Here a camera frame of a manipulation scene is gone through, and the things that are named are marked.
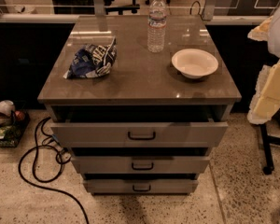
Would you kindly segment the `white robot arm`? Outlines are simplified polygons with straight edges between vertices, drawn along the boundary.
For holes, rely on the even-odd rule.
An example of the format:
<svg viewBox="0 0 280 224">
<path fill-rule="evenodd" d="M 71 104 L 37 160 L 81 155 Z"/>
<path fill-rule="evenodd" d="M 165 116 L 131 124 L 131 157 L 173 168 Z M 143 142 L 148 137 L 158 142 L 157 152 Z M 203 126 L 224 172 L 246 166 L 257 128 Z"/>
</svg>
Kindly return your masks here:
<svg viewBox="0 0 280 224">
<path fill-rule="evenodd" d="M 259 72 L 255 94 L 249 105 L 247 119 L 252 124 L 264 124 L 280 109 L 280 7 L 248 37 L 266 41 L 268 51 L 279 58 L 273 66 L 264 65 Z"/>
</svg>

